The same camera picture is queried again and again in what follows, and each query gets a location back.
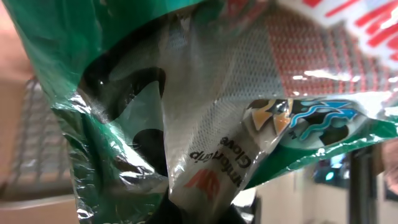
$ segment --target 3m logo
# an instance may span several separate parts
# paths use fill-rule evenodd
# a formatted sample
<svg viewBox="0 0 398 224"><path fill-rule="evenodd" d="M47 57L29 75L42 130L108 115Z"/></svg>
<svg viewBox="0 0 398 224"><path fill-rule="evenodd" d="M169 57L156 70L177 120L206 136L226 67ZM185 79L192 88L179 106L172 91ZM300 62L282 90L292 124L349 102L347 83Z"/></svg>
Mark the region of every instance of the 3m logo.
<svg viewBox="0 0 398 224"><path fill-rule="evenodd" d="M220 191L220 182L215 172L207 169L199 170L184 187L196 187L204 191L207 199L212 201Z"/></svg>
<svg viewBox="0 0 398 224"><path fill-rule="evenodd" d="M346 22L359 48L390 68L398 70L398 0L278 0L319 24L329 27Z"/></svg>

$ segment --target plastic package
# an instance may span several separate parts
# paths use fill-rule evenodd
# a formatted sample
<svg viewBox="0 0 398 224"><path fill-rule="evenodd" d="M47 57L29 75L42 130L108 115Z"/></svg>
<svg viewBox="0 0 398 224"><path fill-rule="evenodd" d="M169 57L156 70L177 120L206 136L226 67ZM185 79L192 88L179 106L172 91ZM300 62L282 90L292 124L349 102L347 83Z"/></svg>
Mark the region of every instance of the plastic package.
<svg viewBox="0 0 398 224"><path fill-rule="evenodd" d="M398 136L397 1L4 3L82 223L239 223L245 187Z"/></svg>

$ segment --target shiny plastic wrapper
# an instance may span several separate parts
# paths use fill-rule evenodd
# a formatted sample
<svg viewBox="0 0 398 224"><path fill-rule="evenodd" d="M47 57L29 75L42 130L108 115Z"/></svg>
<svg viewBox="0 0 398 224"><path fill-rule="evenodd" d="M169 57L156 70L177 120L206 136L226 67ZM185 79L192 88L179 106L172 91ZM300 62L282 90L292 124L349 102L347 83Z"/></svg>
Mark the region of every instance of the shiny plastic wrapper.
<svg viewBox="0 0 398 224"><path fill-rule="evenodd" d="M397 1L3 1L81 223L243 223L240 190L398 136Z"/></svg>

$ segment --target black pole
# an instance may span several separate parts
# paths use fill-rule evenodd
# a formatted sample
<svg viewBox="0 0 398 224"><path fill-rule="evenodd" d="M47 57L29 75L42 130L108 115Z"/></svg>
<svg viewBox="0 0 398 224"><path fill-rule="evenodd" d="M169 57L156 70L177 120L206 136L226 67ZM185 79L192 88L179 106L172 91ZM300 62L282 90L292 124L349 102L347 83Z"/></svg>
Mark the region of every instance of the black pole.
<svg viewBox="0 0 398 224"><path fill-rule="evenodd" d="M350 224L376 224L376 177L373 175L373 149L353 151L349 155Z"/></svg>

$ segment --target red logo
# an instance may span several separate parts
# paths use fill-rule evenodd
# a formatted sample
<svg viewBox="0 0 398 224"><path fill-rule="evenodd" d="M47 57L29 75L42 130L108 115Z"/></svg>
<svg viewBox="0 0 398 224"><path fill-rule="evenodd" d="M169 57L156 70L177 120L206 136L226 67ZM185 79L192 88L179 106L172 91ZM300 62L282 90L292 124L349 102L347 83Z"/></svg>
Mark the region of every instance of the red logo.
<svg viewBox="0 0 398 224"><path fill-rule="evenodd" d="M184 187L193 187L204 191L208 200L213 200L220 191L220 182L215 172L207 169L199 170Z"/></svg>

